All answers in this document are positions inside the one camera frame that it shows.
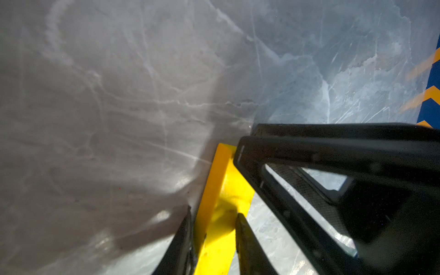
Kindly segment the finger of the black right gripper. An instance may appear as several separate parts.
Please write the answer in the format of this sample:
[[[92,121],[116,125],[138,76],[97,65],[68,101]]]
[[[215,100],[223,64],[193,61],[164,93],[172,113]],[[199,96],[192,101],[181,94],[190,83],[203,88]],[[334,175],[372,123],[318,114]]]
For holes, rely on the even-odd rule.
[[[234,165],[321,275],[440,272],[437,142],[245,136]],[[352,238],[349,256],[265,166],[311,205],[321,204]]]
[[[405,123],[377,124],[258,124],[252,136],[340,138],[366,140],[410,140],[439,142],[438,129]]]

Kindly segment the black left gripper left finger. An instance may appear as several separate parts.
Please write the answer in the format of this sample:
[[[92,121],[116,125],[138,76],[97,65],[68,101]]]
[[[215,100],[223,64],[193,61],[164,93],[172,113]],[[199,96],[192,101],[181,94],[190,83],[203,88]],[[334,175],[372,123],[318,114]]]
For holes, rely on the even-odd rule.
[[[152,275],[193,275],[194,237],[191,207]]]

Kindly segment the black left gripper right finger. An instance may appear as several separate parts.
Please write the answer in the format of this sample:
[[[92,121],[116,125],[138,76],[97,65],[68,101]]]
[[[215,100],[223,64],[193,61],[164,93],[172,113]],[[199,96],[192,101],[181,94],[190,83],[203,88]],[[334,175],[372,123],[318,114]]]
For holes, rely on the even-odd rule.
[[[236,251],[241,275],[278,274],[242,213],[236,218]]]

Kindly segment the yellow building block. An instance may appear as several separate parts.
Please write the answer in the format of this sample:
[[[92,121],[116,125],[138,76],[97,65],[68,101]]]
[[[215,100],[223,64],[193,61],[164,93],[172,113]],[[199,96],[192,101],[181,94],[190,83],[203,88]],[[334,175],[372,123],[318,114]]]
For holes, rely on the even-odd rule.
[[[194,225],[196,275],[226,275],[236,253],[236,218],[247,216],[254,189],[236,169],[236,147],[220,143],[215,152]]]

